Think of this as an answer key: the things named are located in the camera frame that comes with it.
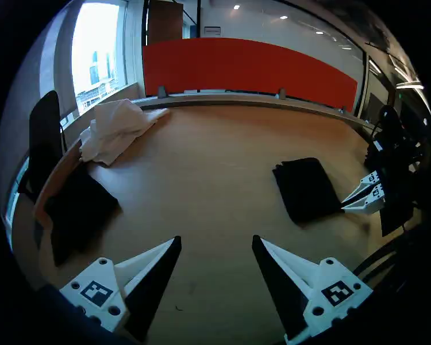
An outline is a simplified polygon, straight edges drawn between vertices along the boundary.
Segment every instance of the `wooden table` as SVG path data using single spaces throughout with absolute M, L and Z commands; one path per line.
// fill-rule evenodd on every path
M 182 253 L 149 344 L 281 341 L 284 329 L 252 253 L 252 235 L 315 262 L 333 256 L 351 270 L 397 233 L 381 238 L 378 213 L 340 214 L 300 228 L 289 219 L 271 170 L 283 160 L 316 157 L 343 200 L 367 174 L 366 148 L 347 124 L 318 115 L 172 108 L 112 166 L 92 164 L 92 176 L 121 206 L 102 239 L 57 270 L 46 234 L 41 269 L 62 287 L 99 256 L 120 262 L 181 235 Z

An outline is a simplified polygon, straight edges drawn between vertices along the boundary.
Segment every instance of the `white cloth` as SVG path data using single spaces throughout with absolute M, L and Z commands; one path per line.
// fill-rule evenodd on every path
M 157 109 L 144 113 L 128 99 L 102 103 L 93 108 L 94 119 L 81 134 L 82 160 L 111 165 L 134 141 L 156 121 L 169 113 Z

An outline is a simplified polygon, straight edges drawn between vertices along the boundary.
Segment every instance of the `black office chair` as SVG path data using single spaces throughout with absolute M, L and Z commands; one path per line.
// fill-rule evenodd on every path
M 29 117 L 29 167 L 22 176 L 18 192 L 27 195 L 33 203 L 63 156 L 61 138 L 67 150 L 60 125 L 59 98 L 52 90 L 38 101 Z

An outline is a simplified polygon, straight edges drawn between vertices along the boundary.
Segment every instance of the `red panel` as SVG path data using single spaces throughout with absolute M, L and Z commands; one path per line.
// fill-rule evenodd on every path
M 143 50 L 145 90 L 156 95 L 196 89 L 277 93 L 335 108 L 353 109 L 357 82 L 311 56 L 277 45 L 222 38 L 187 39 L 147 45 Z

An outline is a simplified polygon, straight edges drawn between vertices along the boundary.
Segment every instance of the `folded black cloth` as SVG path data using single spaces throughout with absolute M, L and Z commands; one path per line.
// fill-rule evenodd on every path
M 343 212 L 332 183 L 316 158 L 282 162 L 273 174 L 293 222 L 305 223 Z
M 89 176 L 86 165 L 77 167 L 59 193 L 45 204 L 45 211 L 53 221 L 51 244 L 55 265 L 64 263 L 73 250 L 83 251 L 117 207 L 118 200 Z

